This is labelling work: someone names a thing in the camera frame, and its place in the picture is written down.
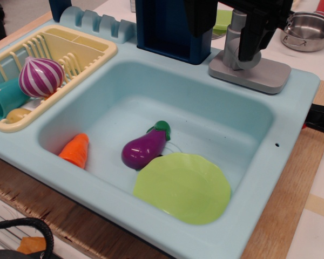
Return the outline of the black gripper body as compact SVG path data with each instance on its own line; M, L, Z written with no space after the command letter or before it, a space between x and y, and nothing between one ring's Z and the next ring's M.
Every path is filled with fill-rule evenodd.
M228 0L218 1L247 15L246 26L257 29L283 29L294 13L293 1Z

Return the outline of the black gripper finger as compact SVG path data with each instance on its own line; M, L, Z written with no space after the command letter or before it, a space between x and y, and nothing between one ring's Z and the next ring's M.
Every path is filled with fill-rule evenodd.
M241 29L239 60L252 61L254 56L265 49L274 35L279 20L266 12L249 12Z
M218 1L184 0L188 29L193 37L200 37L213 28L217 16Z

